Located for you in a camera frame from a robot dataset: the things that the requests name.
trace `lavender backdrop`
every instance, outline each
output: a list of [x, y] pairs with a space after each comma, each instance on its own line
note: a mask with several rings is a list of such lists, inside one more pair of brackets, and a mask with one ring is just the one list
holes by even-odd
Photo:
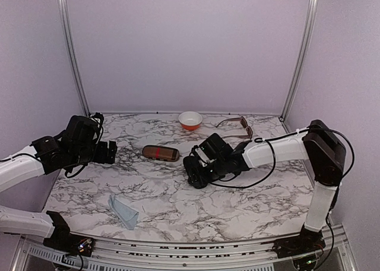
[[[80, 114], [57, 0], [0, 0], [0, 158], [64, 129]], [[38, 211], [55, 175], [0, 194], [0, 204]], [[0, 269], [8, 270], [17, 237], [0, 235]]]
[[309, 0], [67, 0], [93, 111], [281, 113]]
[[292, 128], [320, 118], [354, 145], [356, 164], [333, 215], [343, 222], [359, 270], [380, 270], [379, 13], [380, 0], [319, 0], [289, 116]]

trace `white marble surface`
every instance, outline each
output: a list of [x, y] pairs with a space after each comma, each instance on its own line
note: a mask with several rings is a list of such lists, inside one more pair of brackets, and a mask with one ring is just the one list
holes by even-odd
[[[233, 115], [203, 115], [199, 130], [189, 132], [177, 114], [108, 115], [106, 140], [116, 140], [114, 165], [91, 164], [74, 179], [59, 176], [45, 210], [60, 212], [72, 231], [102, 237], [141, 241], [236, 241], [300, 230], [312, 197], [312, 186], [300, 162], [279, 163], [266, 181], [246, 190], [208, 185], [197, 190], [187, 183], [182, 159], [192, 146], [213, 132], [244, 134], [238, 122], [214, 126]], [[255, 134], [284, 134], [278, 118], [246, 116]], [[227, 138], [235, 147], [238, 138]], [[177, 148], [177, 162], [141, 156], [145, 145]], [[227, 184], [246, 185], [262, 178], [270, 167], [252, 169]], [[113, 214], [110, 193], [123, 195], [139, 211], [136, 228], [129, 231]]]

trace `cloth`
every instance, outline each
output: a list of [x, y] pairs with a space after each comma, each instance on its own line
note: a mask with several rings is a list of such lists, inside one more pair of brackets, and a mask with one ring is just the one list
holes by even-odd
[[111, 194], [108, 199], [109, 207], [118, 216], [127, 229], [133, 231], [138, 218], [138, 212], [127, 206], [127, 199]]

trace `sunglasses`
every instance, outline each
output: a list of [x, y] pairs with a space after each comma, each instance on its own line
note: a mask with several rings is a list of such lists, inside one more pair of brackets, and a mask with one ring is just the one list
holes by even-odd
[[227, 137], [237, 137], [237, 138], [248, 138], [248, 139], [252, 139], [252, 137], [254, 136], [254, 131], [252, 130], [252, 127], [250, 127], [247, 123], [247, 120], [244, 118], [244, 116], [241, 116], [239, 118], [229, 118], [229, 119], [225, 119], [224, 121], [221, 121], [219, 122], [216, 127], [218, 127], [219, 125], [221, 125], [222, 123], [226, 122], [226, 121], [239, 121], [240, 124], [242, 125], [242, 127], [245, 129], [245, 131], [247, 132], [247, 135], [228, 135], [228, 136], [224, 136], [222, 138], [227, 138]]

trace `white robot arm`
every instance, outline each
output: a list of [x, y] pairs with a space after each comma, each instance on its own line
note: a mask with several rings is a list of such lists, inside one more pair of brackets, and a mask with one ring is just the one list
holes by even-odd
[[325, 247], [321, 229], [328, 212], [334, 207], [337, 190], [343, 178], [346, 148], [322, 121], [294, 133], [255, 142], [246, 141], [232, 149], [213, 134], [192, 149], [193, 156], [183, 160], [188, 182], [195, 188], [208, 184], [229, 188], [248, 188], [221, 185], [215, 181], [228, 173], [238, 176], [243, 171], [289, 160], [310, 160], [315, 187], [306, 221], [300, 235], [278, 240], [274, 250], [279, 258], [311, 252]]
[[[90, 162], [114, 163], [117, 146], [100, 141], [103, 132], [102, 114], [87, 118], [73, 116], [60, 134], [42, 137], [18, 153], [0, 160], [0, 192], [27, 179], [64, 169], [66, 175], [73, 168], [82, 166], [81, 171]], [[71, 235], [62, 216], [56, 212], [32, 213], [0, 206], [0, 232], [11, 234], [30, 234], [45, 238], [46, 246], [67, 252], [78, 252], [78, 243], [86, 240], [82, 255], [91, 253], [92, 240]]]

